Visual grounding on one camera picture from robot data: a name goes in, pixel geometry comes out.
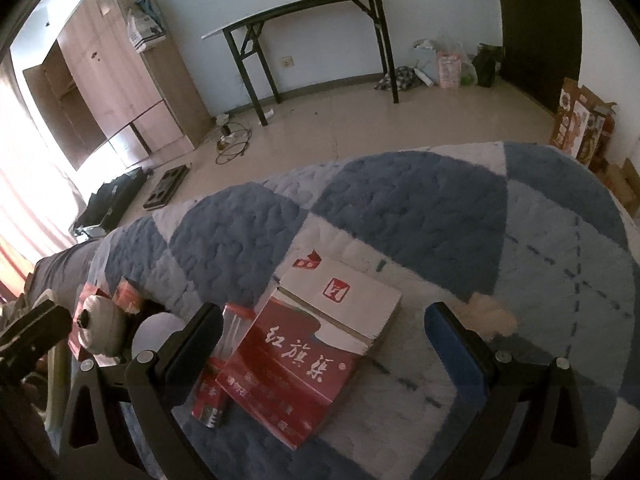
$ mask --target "black table leg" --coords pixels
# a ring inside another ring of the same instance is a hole
[[[385,9],[382,7],[382,0],[376,1],[376,13],[380,20],[380,32],[382,32],[382,39],[385,43],[386,51],[386,64],[388,66],[388,73],[391,79],[391,91],[394,95],[394,102],[398,103],[398,83],[396,82],[396,69],[394,67],[394,55],[391,52],[391,40],[389,39],[389,31],[386,28]]]
[[[376,6],[373,3],[373,0],[369,1],[369,9],[373,14],[373,25],[376,29],[376,39],[378,40],[378,49],[380,50],[380,61],[382,61],[382,73],[386,74],[386,56],[385,56],[385,45],[382,43],[382,35],[380,34],[380,19],[376,12]]]
[[[234,37],[231,35],[231,31],[224,30],[224,33],[225,33],[226,42],[229,44],[229,49],[231,50],[231,54],[234,57],[236,66],[238,67],[238,72],[240,73],[242,82],[244,82],[246,91],[249,93],[251,102],[254,104],[255,112],[258,114],[258,118],[260,119],[260,124],[262,126],[266,126],[268,124],[267,119],[264,117],[262,106],[260,106],[260,101],[258,101],[258,96],[255,94],[254,86],[251,84],[251,80],[249,79],[249,75],[246,71],[246,68],[244,67],[244,62],[242,61],[240,52],[238,52],[238,46],[236,45],[236,40],[234,40]]]
[[[267,64],[267,59],[264,57],[264,52],[262,51],[262,47],[260,46],[260,41],[258,37],[260,36],[260,32],[262,31],[262,25],[260,25],[258,32],[254,31],[253,24],[247,25],[247,27],[251,27],[251,39],[254,42],[253,50],[258,54],[260,58],[260,63],[262,64],[262,68],[264,69],[264,75],[267,76],[267,81],[269,81],[269,86],[271,87],[271,91],[273,92],[273,96],[276,98],[276,102],[280,104],[282,102],[282,98],[280,97],[280,93],[278,92],[278,87],[276,86],[276,82],[273,80],[273,75],[271,75],[271,70],[269,70],[269,65]]]

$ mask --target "bedspread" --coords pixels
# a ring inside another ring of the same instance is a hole
[[[110,233],[89,280],[141,283],[188,320],[254,306],[298,250],[398,288],[402,308],[319,433],[289,450],[242,409],[211,430],[174,410],[221,480],[428,479],[474,413],[424,335],[445,301],[493,349],[571,362],[594,478],[640,426],[640,235],[584,167],[546,146],[441,146],[318,164],[172,205]],[[128,414],[150,472],[161,473]]]

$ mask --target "blue and white quilt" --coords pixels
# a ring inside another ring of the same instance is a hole
[[[188,320],[204,301],[256,305],[309,248],[398,288],[401,311],[296,451],[237,406],[215,430],[177,408],[220,480],[429,479],[474,416],[424,335],[424,309],[438,300],[494,349],[569,359],[594,478],[640,427],[640,235],[589,171],[546,146],[383,153],[230,187],[110,233],[89,281],[113,292],[131,278]]]

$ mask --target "tile floor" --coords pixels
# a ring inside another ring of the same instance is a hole
[[[398,105],[390,92],[361,84],[287,100],[274,111],[265,127],[253,110],[233,118],[254,135],[245,155],[224,166],[215,164],[216,143],[208,142],[157,168],[120,224],[145,215],[151,190],[180,164],[191,171],[172,202],[339,158],[492,140],[546,143],[553,127],[546,110],[502,81],[490,89],[420,86],[400,92]]]

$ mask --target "blue gripper pad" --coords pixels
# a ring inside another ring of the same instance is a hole
[[[486,377],[465,342],[467,330],[449,307],[433,303],[424,311],[424,331],[465,402],[481,408],[486,402]]]

